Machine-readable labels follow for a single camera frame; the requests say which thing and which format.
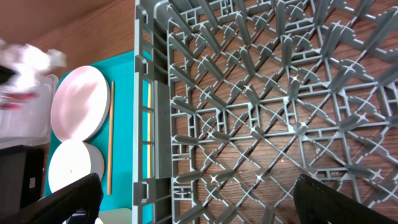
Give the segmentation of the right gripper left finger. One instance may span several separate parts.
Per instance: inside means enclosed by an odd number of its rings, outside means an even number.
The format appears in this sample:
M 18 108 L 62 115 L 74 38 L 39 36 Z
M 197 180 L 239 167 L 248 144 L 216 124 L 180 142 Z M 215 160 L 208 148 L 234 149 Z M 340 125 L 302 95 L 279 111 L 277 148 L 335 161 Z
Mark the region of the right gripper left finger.
M 91 173 L 3 218 L 1 223 L 94 223 L 102 199 L 100 177 Z

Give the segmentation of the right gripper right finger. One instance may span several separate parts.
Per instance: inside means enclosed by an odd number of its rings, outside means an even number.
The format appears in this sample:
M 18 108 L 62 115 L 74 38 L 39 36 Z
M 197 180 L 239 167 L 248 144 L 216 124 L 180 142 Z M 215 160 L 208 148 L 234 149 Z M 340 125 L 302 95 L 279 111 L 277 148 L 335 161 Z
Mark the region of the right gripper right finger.
M 305 174 L 295 184 L 294 204 L 300 222 L 306 224 L 397 224 Z

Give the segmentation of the wooden chopstick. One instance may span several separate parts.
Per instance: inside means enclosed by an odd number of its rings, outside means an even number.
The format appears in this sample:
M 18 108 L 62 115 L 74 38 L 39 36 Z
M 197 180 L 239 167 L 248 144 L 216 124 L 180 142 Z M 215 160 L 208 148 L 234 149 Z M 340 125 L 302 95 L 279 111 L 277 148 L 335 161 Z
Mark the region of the wooden chopstick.
M 113 177 L 113 135 L 114 135 L 114 81 L 111 82 L 109 105 L 109 136 L 108 136 L 108 166 L 107 166 L 107 195 L 112 194 Z
M 148 99 L 147 99 L 147 107 L 151 108 L 151 103 L 152 103 L 152 92 L 151 92 L 151 84 L 148 84 Z M 151 140 L 151 113 L 147 113 L 147 139 L 150 141 Z M 151 172 L 152 172 L 152 167 L 151 167 L 151 145 L 149 144 L 147 146 L 147 177 L 151 178 Z

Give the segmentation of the white bowl with rice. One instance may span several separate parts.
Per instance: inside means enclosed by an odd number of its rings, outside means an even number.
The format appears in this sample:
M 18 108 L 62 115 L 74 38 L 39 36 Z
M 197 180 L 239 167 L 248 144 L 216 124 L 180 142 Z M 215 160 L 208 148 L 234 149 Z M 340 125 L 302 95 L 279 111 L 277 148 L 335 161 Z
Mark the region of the white bowl with rice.
M 66 140 L 55 150 L 49 165 L 49 187 L 54 193 L 82 177 L 104 174 L 104 157 L 101 151 L 86 142 Z

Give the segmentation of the large white plate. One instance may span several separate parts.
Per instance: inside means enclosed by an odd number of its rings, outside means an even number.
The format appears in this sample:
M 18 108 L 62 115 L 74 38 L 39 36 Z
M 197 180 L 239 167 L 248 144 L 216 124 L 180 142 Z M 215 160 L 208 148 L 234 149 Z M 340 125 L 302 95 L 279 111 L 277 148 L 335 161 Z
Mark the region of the large white plate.
M 50 122 L 54 135 L 64 142 L 84 141 L 103 125 L 110 106 L 110 87 L 95 67 L 72 70 L 59 84 L 53 98 Z

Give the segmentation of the white tissue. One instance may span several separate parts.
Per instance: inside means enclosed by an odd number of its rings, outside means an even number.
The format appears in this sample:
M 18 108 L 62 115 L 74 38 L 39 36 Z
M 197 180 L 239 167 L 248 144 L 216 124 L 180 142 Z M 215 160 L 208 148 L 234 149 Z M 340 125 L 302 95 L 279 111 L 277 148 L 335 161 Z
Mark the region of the white tissue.
M 66 55 L 59 50 L 44 52 L 33 45 L 1 40 L 1 91 L 14 94 L 33 90 L 40 76 L 66 64 Z

